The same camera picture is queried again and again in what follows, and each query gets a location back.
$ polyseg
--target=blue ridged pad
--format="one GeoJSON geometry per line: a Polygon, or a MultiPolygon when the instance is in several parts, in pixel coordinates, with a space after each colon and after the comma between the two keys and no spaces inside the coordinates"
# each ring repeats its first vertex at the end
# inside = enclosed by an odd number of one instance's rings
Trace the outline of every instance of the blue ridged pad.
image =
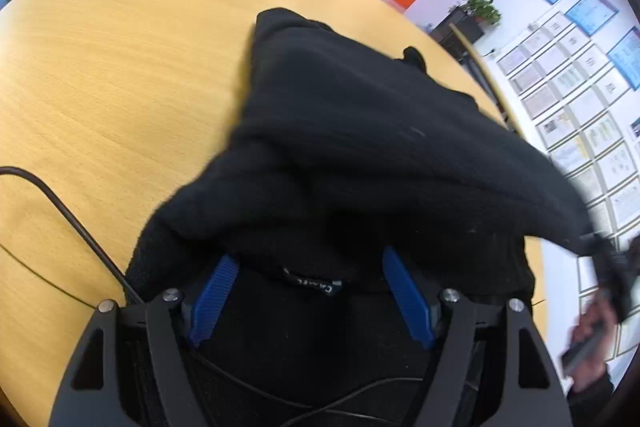
{"type": "Polygon", "coordinates": [[[431,349],[435,335],[431,331],[429,307],[422,297],[418,286],[406,269],[400,256],[391,247],[382,254],[382,269],[386,282],[396,299],[402,317],[409,328],[411,338],[419,341],[425,349],[431,349]]]}
{"type": "Polygon", "coordinates": [[[204,286],[191,312],[189,340],[195,346],[211,338],[216,322],[222,313],[222,308],[225,306],[226,298],[238,276],[238,269],[238,262],[235,259],[229,255],[223,255],[204,286]]]}

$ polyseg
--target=silver bolt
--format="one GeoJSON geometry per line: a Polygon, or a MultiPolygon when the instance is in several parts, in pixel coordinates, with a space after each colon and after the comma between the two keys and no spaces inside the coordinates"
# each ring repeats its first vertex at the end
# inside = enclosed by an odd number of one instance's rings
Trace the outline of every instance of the silver bolt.
{"type": "Polygon", "coordinates": [[[442,291],[442,298],[447,302],[458,302],[460,300],[460,294],[452,288],[446,288],[442,291]]]}
{"type": "Polygon", "coordinates": [[[509,301],[509,308],[511,308],[516,313],[520,313],[524,310],[524,302],[522,302],[520,299],[511,299],[509,301]]]}
{"type": "Polygon", "coordinates": [[[180,298],[180,290],[178,288],[169,288],[162,293],[162,300],[164,302],[175,302],[180,298]]]}
{"type": "Polygon", "coordinates": [[[111,299],[105,299],[98,304],[98,311],[100,313],[108,313],[116,307],[116,302],[111,299]]]}

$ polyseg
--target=black jacket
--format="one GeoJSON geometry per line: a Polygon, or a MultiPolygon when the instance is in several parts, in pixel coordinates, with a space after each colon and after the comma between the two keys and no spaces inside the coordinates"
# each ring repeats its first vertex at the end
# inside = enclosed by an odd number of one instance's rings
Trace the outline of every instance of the black jacket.
{"type": "MultiPolygon", "coordinates": [[[[432,81],[412,48],[391,60],[326,25],[268,10],[257,18],[250,81],[228,147],[158,208],[127,276],[152,298],[212,257],[239,255],[238,282],[201,350],[269,393],[322,404],[378,378],[424,374],[429,354],[407,334],[382,277],[384,246],[410,253],[443,287],[530,303],[524,236],[580,253],[578,237],[593,230],[546,157],[471,97],[432,81]],[[327,298],[294,287],[285,267],[339,279],[344,290],[327,298]]],[[[220,425],[292,416],[191,369],[220,425]]],[[[414,392],[390,384],[350,407],[400,421],[414,392]]]]}

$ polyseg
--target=yellow wooden tabletop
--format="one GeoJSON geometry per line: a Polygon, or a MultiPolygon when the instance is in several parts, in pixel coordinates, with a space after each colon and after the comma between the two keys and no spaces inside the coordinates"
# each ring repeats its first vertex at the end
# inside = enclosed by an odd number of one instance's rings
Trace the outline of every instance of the yellow wooden tabletop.
{"type": "MultiPolygon", "coordinates": [[[[380,0],[13,0],[0,10],[0,164],[44,179],[126,269],[156,206],[224,147],[255,17],[277,6],[392,57],[415,46],[431,76],[500,120],[471,77],[380,0]]],[[[91,311],[74,298],[123,302],[122,292],[49,201],[11,176],[0,176],[0,248],[0,387],[43,427],[91,311]]]]}

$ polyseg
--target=hand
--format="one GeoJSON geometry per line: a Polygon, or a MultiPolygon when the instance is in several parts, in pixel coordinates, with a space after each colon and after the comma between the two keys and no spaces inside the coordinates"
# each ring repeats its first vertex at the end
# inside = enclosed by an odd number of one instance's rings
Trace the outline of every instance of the hand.
{"type": "Polygon", "coordinates": [[[604,323],[605,334],[591,356],[583,360],[571,375],[574,379],[574,393],[584,391],[607,372],[607,365],[604,361],[614,340],[616,312],[601,292],[596,294],[596,298],[589,305],[586,313],[580,317],[578,325],[572,331],[571,342],[586,340],[588,336],[593,334],[593,325],[599,321],[604,323]]]}

